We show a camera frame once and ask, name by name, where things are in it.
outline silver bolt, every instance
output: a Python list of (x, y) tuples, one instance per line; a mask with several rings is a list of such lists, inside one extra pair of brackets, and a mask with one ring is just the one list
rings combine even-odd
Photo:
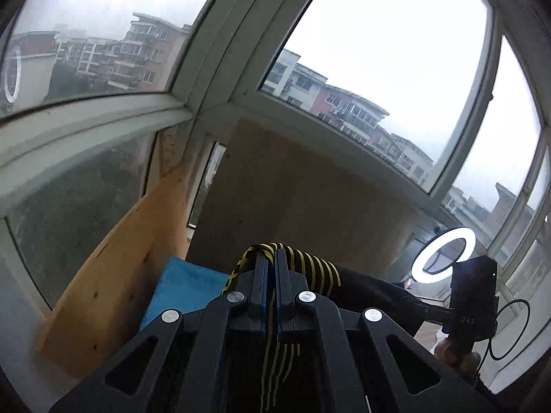
[(378, 309), (368, 309), (364, 315), (367, 321), (379, 321), (382, 318), (382, 313)]
[(180, 314), (176, 310), (165, 310), (161, 318), (164, 322), (175, 322), (180, 318)]
[(316, 294), (310, 292), (309, 290), (299, 293), (299, 300), (304, 301), (305, 303), (311, 303), (315, 299)]
[(245, 295), (241, 292), (230, 292), (227, 298), (230, 303), (239, 303), (245, 299)]

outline blue cloth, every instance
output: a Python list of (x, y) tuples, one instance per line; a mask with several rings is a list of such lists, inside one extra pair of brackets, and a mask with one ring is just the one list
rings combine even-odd
[(219, 296), (229, 275), (171, 257), (161, 274), (140, 330), (167, 309), (182, 314), (204, 308)]

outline wooden board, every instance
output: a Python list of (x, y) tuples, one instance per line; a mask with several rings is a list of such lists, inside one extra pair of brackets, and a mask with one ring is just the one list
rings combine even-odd
[(185, 259), (187, 175), (178, 165), (89, 256), (53, 310), (40, 353), (83, 378), (138, 330), (169, 256)]
[(282, 242), (380, 275), (416, 220), (416, 210), (386, 188), (242, 120), (203, 205), (188, 260), (228, 273), (249, 245)]

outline sky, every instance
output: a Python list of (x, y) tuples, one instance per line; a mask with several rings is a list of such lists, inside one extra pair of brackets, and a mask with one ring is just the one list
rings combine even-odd
[[(486, 18), (481, 0), (313, 0), (285, 47), (327, 76), (328, 84), (387, 110), (380, 125), (437, 161), (472, 86)], [(506, 41), (493, 95), (455, 182), (489, 210), (498, 201), (497, 182), (519, 193), (540, 131)], [(541, 198), (544, 181), (531, 205)]]
[[(123, 38), (133, 12), (192, 24), (206, 0), (28, 0), (15, 32), (56, 23), (93, 37)], [(286, 48), (299, 62), (387, 110), (381, 126), (440, 157), (465, 105), (480, 59), (487, 9), (481, 0), (313, 0)], [(503, 43), (478, 138), (455, 186), (487, 209), (495, 183), (515, 194), (536, 147), (539, 123), (522, 70)], [(535, 208), (539, 179), (529, 204)]]

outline black and yellow striped cloth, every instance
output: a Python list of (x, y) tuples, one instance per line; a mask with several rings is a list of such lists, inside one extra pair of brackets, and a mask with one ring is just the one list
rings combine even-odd
[[(240, 274), (252, 270), (254, 257), (258, 250), (264, 255), (273, 268), (276, 250), (285, 250), (289, 270), (302, 273), (306, 277), (308, 287), (312, 292), (329, 296), (334, 287), (341, 285), (341, 276), (336, 267), (323, 259), (301, 252), (281, 243), (259, 244), (250, 246), (243, 254), (231, 273), (222, 293), (231, 291)], [(268, 411), (276, 405), (276, 397), (280, 384), (285, 383), (293, 367), (293, 358), (300, 355), (298, 343), (280, 343), (277, 335), (275, 318), (275, 289), (269, 292), (268, 312), (266, 319), (266, 347), (262, 365), (260, 412)]]

